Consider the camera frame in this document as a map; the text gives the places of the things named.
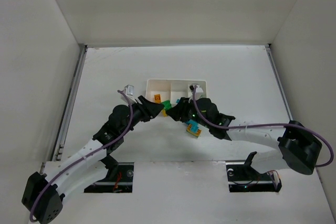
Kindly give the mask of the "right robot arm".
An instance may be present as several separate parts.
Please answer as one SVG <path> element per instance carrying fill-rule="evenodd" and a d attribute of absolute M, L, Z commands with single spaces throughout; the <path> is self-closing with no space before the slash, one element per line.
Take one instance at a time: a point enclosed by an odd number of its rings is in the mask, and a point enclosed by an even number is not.
<path fill-rule="evenodd" d="M 290 168 L 297 173 L 311 175 L 322 148 L 321 142 L 299 122 L 253 127 L 250 122 L 220 113 L 209 98 L 197 101 L 181 98 L 166 113 L 175 121 L 195 121 L 221 140 L 245 141 L 269 147 L 267 152 L 252 151 L 246 159 L 246 165 L 261 174 Z"/>

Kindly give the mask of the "green and yellow lego block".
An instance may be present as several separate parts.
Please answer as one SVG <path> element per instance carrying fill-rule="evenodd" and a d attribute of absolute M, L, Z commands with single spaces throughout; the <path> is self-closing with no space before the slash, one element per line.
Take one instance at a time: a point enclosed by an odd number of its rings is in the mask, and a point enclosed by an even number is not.
<path fill-rule="evenodd" d="M 162 110 L 162 114 L 164 117 L 167 117 L 167 110 L 171 109 L 172 108 L 172 104 L 170 102 L 170 100 L 166 100 L 166 101 L 163 101 L 162 104 L 164 105 L 164 108 Z"/>

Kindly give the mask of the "yellow curved lego brick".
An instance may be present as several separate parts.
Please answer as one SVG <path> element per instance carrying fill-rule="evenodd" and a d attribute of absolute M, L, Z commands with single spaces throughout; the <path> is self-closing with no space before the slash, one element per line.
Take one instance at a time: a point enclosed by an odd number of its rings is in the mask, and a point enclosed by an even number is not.
<path fill-rule="evenodd" d="M 154 95 L 154 102 L 155 103 L 161 103 L 161 95 L 160 94 L 155 94 Z"/>

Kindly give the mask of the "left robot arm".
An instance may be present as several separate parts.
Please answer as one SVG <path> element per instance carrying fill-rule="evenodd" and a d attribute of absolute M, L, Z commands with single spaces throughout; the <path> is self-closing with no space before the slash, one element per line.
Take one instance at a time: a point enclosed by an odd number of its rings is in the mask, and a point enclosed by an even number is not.
<path fill-rule="evenodd" d="M 53 171 L 34 172 L 27 180 L 22 204 L 29 211 L 30 222 L 50 223 L 63 209 L 72 194 L 83 191 L 118 168 L 111 157 L 124 141 L 124 136 L 139 122 L 148 122 L 164 106 L 139 96 L 131 100 L 122 94 L 126 104 L 117 105 L 106 123 L 80 150 L 63 161 Z"/>

